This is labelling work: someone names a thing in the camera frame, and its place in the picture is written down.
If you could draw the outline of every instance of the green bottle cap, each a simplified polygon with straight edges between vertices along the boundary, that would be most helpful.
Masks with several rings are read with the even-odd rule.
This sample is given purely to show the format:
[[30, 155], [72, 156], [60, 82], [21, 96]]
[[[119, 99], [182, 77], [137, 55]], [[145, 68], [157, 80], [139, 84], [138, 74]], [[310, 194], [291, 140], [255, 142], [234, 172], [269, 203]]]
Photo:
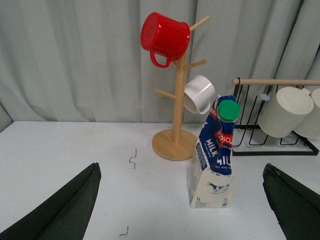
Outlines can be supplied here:
[[238, 103], [232, 100], [224, 100], [218, 106], [217, 114], [224, 122], [234, 122], [239, 114], [241, 108]]

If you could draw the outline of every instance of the red mug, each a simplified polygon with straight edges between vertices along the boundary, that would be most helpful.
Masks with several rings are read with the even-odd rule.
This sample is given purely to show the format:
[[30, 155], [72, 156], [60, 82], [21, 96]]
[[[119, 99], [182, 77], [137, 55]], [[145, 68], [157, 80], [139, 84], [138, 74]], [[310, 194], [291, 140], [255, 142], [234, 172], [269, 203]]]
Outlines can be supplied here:
[[[152, 63], [167, 68], [171, 61], [180, 59], [190, 42], [190, 28], [186, 22], [179, 22], [157, 12], [151, 13], [141, 29], [141, 46], [150, 52]], [[165, 65], [157, 62], [156, 54], [166, 57]]]

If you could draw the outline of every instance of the white table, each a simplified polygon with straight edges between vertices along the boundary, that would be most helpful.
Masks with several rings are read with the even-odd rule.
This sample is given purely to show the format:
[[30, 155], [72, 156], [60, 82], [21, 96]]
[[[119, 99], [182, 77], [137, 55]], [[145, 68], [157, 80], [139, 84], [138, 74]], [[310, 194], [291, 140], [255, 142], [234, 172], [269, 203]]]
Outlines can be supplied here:
[[[320, 193], [319, 156], [234, 156], [232, 208], [191, 209], [190, 160], [165, 160], [152, 149], [153, 136], [171, 126], [14, 122], [0, 133], [0, 232], [94, 162], [102, 178], [86, 240], [285, 240], [262, 185], [267, 163]], [[197, 136], [201, 128], [183, 125]]]

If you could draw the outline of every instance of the white ceramic cup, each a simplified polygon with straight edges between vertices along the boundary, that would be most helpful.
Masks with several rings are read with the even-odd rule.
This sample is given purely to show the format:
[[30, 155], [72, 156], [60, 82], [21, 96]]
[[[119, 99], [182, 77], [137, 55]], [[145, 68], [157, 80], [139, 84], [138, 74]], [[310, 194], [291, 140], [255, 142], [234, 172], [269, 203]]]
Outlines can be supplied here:
[[312, 112], [294, 129], [305, 138], [320, 138], [320, 88], [311, 93], [313, 100]]
[[183, 106], [193, 114], [205, 114], [212, 106], [215, 87], [204, 76], [198, 75], [184, 87]]
[[307, 89], [281, 88], [262, 109], [258, 117], [260, 128], [275, 138], [284, 138], [297, 127], [314, 108]]

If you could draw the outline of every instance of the dish rack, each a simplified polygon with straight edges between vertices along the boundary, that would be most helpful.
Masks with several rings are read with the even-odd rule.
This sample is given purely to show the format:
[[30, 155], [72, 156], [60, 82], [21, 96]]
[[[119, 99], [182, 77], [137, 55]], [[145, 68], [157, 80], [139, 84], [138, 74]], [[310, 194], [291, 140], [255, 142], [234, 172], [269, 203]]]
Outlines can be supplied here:
[[238, 77], [232, 80], [232, 84], [234, 85], [233, 95], [242, 110], [233, 136], [232, 154], [234, 156], [318, 155], [319, 150], [307, 138], [294, 131], [283, 138], [269, 136], [259, 127], [258, 117], [270, 96], [277, 93], [279, 86], [296, 88], [320, 86], [320, 80], [240, 79]]

